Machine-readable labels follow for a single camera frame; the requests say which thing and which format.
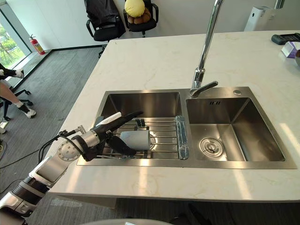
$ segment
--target red fire extinguisher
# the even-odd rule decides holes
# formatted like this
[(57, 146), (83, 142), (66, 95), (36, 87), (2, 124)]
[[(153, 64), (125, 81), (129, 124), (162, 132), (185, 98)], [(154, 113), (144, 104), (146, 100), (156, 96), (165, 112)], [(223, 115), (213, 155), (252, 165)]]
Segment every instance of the red fire extinguisher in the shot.
[(32, 43), (33, 47), (36, 49), (36, 51), (40, 54), (40, 55), (44, 55), (45, 51), (43, 50), (43, 48), (39, 45), (38, 41), (36, 39), (34, 39), (35, 37), (30, 36), (29, 40)]

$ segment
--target white robotic arm segment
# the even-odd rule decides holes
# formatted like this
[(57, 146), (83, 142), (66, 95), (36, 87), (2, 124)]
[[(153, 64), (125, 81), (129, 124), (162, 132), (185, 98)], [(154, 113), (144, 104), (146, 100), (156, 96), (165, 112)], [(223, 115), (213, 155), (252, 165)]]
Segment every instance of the white robotic arm segment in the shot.
[[(0, 200), (0, 225), (26, 224), (22, 217), (31, 215), (46, 192), (54, 186), (68, 166), (80, 155), (86, 161), (91, 161), (102, 154), (105, 142), (121, 154), (134, 155), (136, 151), (129, 148), (120, 138), (113, 136), (112, 132), (142, 113), (139, 111), (126, 116), (116, 113), (88, 132), (85, 132), (82, 126), (70, 133), (65, 131), (66, 135), (60, 135), (60, 137), (66, 141), (58, 147), (57, 152), (40, 162), (27, 178)], [(82, 134), (76, 135), (72, 139), (67, 138), (68, 135), (78, 131), (81, 131)]]

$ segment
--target white cup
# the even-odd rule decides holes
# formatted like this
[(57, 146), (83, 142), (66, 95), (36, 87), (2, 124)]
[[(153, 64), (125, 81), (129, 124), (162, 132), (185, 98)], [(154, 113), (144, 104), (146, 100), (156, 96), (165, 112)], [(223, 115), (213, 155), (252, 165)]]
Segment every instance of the white cup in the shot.
[(123, 131), (120, 139), (134, 150), (150, 150), (151, 141), (148, 130)]

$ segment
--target faucet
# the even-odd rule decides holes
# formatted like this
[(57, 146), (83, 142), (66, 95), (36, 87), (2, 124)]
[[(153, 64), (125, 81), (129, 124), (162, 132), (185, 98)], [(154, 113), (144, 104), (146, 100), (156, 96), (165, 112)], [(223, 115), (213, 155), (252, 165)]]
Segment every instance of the faucet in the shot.
[(195, 75), (194, 75), (194, 79), (192, 81), (192, 88), (190, 91), (190, 96), (193, 98), (198, 97), (201, 92), (218, 85), (217, 81), (213, 81), (213, 82), (201, 87), (201, 83), (202, 83), (203, 76), (205, 73), (204, 64), (205, 64), (206, 57), (208, 55), (210, 43), (212, 40), (212, 36), (214, 34), (214, 28), (215, 28), (215, 25), (217, 22), (217, 18), (218, 18), (218, 14), (219, 14), (222, 2), (223, 2), (223, 0), (215, 1), (214, 7), (213, 7), (211, 15), (210, 15), (210, 21), (209, 21), (209, 24), (207, 27), (206, 38), (205, 38), (199, 66), (195, 69)]

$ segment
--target drain strainer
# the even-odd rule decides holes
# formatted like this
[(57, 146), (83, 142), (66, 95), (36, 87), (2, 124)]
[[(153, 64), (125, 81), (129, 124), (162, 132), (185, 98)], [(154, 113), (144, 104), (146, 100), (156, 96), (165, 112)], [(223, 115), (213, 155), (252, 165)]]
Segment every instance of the drain strainer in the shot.
[(200, 142), (201, 151), (209, 157), (219, 157), (223, 153), (223, 145), (214, 138), (204, 138)]

